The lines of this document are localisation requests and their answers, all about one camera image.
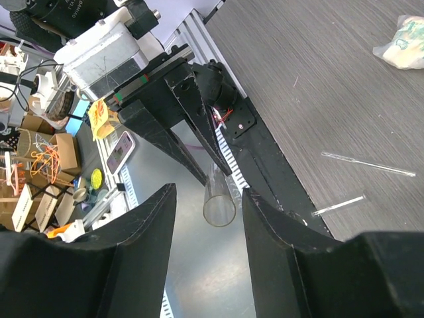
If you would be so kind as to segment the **cardboard box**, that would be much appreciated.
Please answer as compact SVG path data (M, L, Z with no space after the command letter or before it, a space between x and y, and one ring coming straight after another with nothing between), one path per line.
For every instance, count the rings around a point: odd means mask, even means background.
M64 173L76 176L81 172L78 141L69 133L58 133L50 141L57 146L60 169Z

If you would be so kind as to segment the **yellow paper note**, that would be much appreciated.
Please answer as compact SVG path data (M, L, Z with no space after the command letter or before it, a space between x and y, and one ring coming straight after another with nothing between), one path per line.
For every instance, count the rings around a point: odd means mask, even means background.
M88 115L93 141L106 138L120 124L117 113L108 108L104 99L93 102Z

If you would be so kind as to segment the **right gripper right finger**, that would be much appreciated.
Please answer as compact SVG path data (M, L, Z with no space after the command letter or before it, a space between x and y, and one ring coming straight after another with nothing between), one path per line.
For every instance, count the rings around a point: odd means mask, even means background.
M258 317L423 316L423 233L365 232L341 242L251 188L242 214Z

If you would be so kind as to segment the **crumpled plastic bag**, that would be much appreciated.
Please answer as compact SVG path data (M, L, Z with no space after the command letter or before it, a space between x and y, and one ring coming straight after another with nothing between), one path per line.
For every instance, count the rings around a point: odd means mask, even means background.
M423 17L399 16L392 40L374 47L372 53L400 70L423 69Z

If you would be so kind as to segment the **smartphone with purple case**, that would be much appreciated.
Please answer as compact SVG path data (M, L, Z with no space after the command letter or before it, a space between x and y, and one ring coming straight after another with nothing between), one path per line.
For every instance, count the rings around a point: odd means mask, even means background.
M106 160L107 168L112 175L116 175L121 171L135 146L131 133L124 131Z

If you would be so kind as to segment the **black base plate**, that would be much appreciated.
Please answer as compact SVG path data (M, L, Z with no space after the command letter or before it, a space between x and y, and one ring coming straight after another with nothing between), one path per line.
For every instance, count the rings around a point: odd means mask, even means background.
M221 129L244 181L272 207L331 237L324 220L249 98L239 97Z

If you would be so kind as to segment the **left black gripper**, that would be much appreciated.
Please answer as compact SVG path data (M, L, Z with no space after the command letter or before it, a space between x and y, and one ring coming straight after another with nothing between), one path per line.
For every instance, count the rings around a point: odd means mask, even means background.
M112 110L133 133L184 166L203 186L207 176L170 128L186 121L211 159L226 175L232 171L215 135L213 112L226 115L239 93L224 65L190 63L191 48L173 46L112 93Z

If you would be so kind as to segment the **long glass test tube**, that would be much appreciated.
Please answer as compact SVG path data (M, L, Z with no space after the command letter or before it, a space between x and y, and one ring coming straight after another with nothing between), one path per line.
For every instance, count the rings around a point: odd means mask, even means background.
M213 227L226 227L236 217L236 206L225 174L212 163L209 167L203 204L203 218Z

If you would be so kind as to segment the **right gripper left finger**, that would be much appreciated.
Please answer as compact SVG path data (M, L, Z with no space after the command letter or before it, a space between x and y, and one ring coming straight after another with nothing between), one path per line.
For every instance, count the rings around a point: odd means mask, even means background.
M73 242L1 231L2 317L158 317L176 185Z

